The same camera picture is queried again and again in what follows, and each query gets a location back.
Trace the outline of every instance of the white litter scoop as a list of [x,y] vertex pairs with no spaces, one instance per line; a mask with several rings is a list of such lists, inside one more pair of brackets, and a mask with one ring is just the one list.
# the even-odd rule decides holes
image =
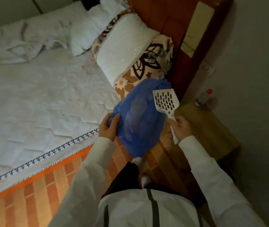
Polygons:
[[[174,90],[163,89],[152,91],[155,100],[155,108],[157,111],[165,113],[168,118],[175,120],[174,111],[180,106],[180,102],[175,94]],[[173,135],[174,144],[178,144],[179,141],[171,128],[171,133]]]

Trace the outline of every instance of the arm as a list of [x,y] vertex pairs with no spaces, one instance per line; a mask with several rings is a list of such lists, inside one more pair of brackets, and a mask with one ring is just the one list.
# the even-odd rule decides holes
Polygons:
[[178,124],[169,120],[183,150],[191,172],[199,184],[212,218],[220,226],[265,226],[232,179],[211,158],[191,134],[189,123],[178,117]]
[[114,152],[113,140],[120,115],[107,127],[108,114],[100,125],[99,137],[75,174],[50,227],[93,226],[106,179],[106,169]]

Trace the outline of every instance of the white quilted mattress cover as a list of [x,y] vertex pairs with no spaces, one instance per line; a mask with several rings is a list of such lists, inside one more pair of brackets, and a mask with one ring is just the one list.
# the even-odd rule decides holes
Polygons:
[[90,52],[0,65],[0,192],[92,144],[119,100]]

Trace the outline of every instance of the plastic bottle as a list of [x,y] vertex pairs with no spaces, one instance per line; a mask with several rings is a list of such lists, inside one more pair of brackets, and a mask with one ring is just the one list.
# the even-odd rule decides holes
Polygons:
[[205,92],[202,92],[199,97],[197,97],[197,99],[194,102],[194,105],[196,107],[201,107],[209,98],[210,95],[213,93],[212,89],[208,89]]

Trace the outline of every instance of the power outlet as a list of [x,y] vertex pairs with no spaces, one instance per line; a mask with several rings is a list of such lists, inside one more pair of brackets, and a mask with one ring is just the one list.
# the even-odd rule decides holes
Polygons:
[[200,68],[205,71],[209,77],[212,77],[215,73],[215,69],[207,61],[202,61]]

